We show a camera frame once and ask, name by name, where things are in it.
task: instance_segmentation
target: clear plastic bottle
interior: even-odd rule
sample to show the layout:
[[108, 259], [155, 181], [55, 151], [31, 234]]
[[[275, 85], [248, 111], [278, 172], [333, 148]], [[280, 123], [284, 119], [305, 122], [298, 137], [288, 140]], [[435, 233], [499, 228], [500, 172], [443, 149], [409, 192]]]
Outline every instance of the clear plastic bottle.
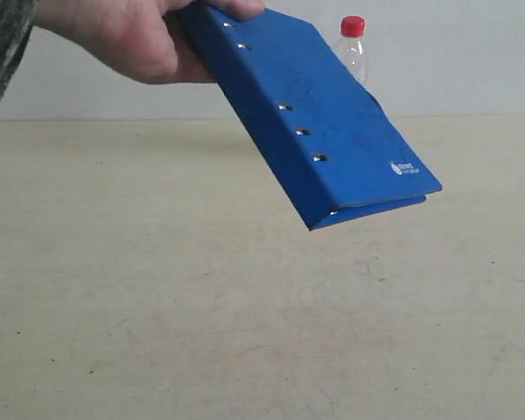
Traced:
[[364, 85], [368, 78], [368, 59], [363, 42], [365, 27], [366, 21], [363, 17], [345, 17], [340, 26], [342, 38], [333, 48], [342, 64], [361, 85]]

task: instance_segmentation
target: sleeve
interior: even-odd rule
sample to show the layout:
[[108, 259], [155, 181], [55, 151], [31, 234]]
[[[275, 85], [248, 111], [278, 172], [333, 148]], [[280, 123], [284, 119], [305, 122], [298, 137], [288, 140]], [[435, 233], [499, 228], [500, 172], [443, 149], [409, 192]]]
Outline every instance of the sleeve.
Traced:
[[18, 70], [38, 0], [0, 0], [0, 101]]

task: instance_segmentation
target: bottle cap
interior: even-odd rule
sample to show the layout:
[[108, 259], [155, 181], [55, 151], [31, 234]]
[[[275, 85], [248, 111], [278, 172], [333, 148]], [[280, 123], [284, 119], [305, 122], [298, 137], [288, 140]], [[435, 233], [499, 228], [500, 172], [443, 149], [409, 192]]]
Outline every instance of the bottle cap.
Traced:
[[366, 21], [363, 17], [347, 16], [342, 19], [340, 29], [343, 37], [359, 38], [364, 34], [365, 27]]

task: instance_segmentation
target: binder cover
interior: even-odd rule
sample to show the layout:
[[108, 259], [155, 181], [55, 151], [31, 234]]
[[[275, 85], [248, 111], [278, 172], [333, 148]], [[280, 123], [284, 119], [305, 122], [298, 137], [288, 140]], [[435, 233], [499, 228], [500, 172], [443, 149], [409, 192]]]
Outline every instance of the binder cover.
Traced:
[[441, 191], [312, 24], [271, 9], [237, 22], [201, 2], [175, 16], [309, 230]]

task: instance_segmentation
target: white logo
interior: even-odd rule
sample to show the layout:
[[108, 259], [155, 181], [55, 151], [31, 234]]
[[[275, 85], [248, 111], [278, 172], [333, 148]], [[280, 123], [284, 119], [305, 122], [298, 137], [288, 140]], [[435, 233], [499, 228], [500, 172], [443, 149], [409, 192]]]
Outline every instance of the white logo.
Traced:
[[411, 175], [414, 173], [419, 173], [420, 170], [415, 168], [412, 164], [396, 164], [395, 162], [390, 162], [391, 169], [397, 175]]

